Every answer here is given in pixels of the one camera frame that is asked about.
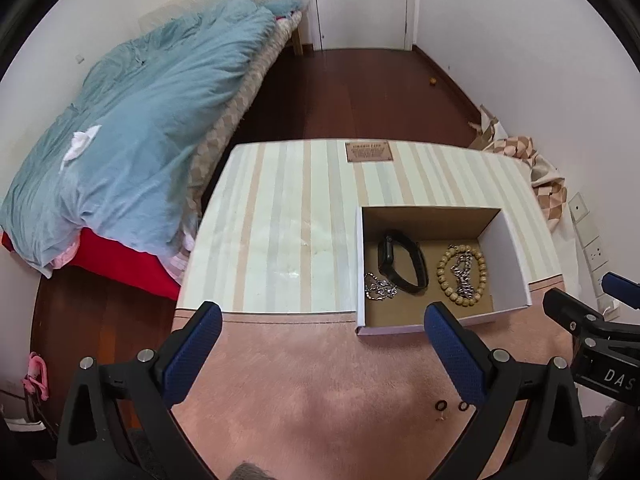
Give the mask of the black smart band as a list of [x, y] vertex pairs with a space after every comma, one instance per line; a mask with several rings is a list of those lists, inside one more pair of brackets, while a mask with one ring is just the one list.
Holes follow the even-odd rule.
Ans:
[[422, 249], [398, 230], [385, 231], [378, 242], [378, 272], [412, 296], [422, 296], [430, 281]]

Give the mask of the white cardboard box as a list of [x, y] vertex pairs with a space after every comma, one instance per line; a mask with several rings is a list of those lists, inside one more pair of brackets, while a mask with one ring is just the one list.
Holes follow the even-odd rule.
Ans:
[[[404, 232], [426, 260], [422, 296], [402, 292], [378, 272], [378, 242]], [[500, 208], [364, 206], [356, 220], [359, 337], [417, 333], [427, 306], [442, 302], [465, 326], [494, 322], [532, 304], [525, 257]]]

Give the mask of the bed with patterned mattress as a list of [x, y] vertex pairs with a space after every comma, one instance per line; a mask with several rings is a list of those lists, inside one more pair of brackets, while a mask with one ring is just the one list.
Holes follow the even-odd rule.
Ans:
[[[222, 0], [171, 0], [159, 8], [139, 18], [142, 32], [163, 25], [173, 18], [194, 12], [221, 2]], [[257, 4], [265, 4], [279, 0], [253, 0]], [[236, 127], [248, 108], [252, 105], [266, 73], [277, 59], [288, 42], [300, 45], [298, 25], [310, 0], [298, 0], [298, 10], [286, 11], [277, 19], [271, 36], [266, 40], [262, 50], [254, 55], [248, 66], [238, 92], [222, 109], [222, 114], [213, 127], [208, 130], [204, 140], [195, 151], [188, 175], [186, 188], [186, 206], [184, 207], [179, 240], [181, 247], [170, 258], [161, 258], [160, 264], [168, 275], [178, 284], [182, 282], [190, 252], [194, 246], [196, 233], [202, 218], [201, 199], [205, 189], [220, 163], [222, 154], [228, 146]]]

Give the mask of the red bed sheet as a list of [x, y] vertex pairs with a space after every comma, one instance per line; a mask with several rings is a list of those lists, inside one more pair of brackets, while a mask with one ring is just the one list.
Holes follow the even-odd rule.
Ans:
[[136, 252], [119, 242], [99, 237], [89, 229], [82, 229], [78, 240], [54, 258], [49, 269], [61, 269], [68, 264], [155, 296], [174, 301], [179, 296], [180, 285], [157, 256]]

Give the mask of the white wall socket strip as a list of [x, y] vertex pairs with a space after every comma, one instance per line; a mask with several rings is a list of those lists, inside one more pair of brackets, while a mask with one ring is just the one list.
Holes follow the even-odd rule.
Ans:
[[608, 296], [602, 287], [602, 278], [608, 273], [610, 267], [594, 217], [580, 193], [575, 193], [568, 201], [568, 209], [577, 233], [579, 247], [586, 259], [598, 311], [607, 321], [614, 321], [620, 316], [620, 303]]

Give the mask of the pink slippers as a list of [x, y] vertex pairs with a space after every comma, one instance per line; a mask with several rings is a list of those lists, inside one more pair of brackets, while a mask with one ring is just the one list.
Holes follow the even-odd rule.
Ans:
[[27, 362], [27, 372], [22, 379], [25, 392], [39, 399], [49, 399], [47, 365], [37, 352], [30, 352]]

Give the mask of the checkered beige cloth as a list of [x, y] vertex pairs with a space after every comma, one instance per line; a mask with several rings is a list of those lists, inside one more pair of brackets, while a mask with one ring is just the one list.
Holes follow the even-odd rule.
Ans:
[[553, 232], [560, 225], [567, 205], [565, 178], [559, 170], [537, 151], [530, 136], [508, 136], [499, 118], [484, 105], [480, 106], [480, 123], [470, 122], [469, 126], [476, 132], [470, 144], [472, 150], [510, 157], [527, 167], [526, 179]]

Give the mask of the light blue duvet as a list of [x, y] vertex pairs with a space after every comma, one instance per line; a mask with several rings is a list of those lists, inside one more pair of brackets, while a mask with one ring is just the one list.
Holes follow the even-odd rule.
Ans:
[[14, 252], [44, 275], [82, 230], [173, 257], [193, 157], [250, 63], [300, 0], [222, 0], [114, 47], [47, 128], [1, 205]]

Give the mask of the white door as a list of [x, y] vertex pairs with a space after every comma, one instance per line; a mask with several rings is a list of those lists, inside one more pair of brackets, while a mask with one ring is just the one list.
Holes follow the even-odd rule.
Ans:
[[311, 0], [310, 41], [317, 50], [408, 51], [416, 0]]

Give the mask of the brown label patch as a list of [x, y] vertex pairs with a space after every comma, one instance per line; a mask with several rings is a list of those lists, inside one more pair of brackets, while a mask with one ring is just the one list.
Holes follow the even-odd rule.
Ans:
[[348, 162], [392, 162], [394, 156], [388, 141], [346, 142], [346, 157]]

